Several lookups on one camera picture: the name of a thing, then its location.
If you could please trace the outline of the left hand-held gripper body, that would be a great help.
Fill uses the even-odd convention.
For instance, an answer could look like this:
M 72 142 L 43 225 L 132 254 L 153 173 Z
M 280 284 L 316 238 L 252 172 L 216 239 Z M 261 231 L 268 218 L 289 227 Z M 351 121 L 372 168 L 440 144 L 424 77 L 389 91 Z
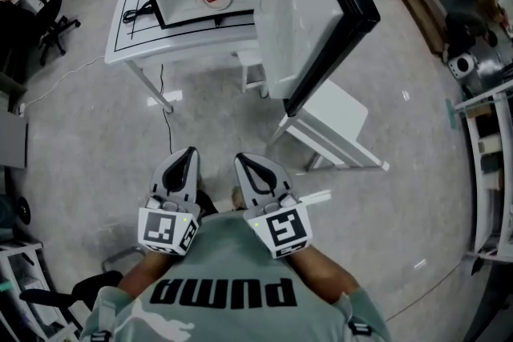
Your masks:
M 151 193 L 139 209 L 139 244 L 150 251 L 186 255 L 200 226 L 196 193 L 170 196 Z

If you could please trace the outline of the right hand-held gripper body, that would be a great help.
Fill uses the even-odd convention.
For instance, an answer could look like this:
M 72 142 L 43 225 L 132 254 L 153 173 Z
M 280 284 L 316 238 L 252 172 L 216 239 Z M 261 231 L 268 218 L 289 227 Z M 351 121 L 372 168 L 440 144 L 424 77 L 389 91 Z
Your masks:
M 306 205 L 291 193 L 246 210 L 244 220 L 274 259 L 308 247 L 313 237 Z

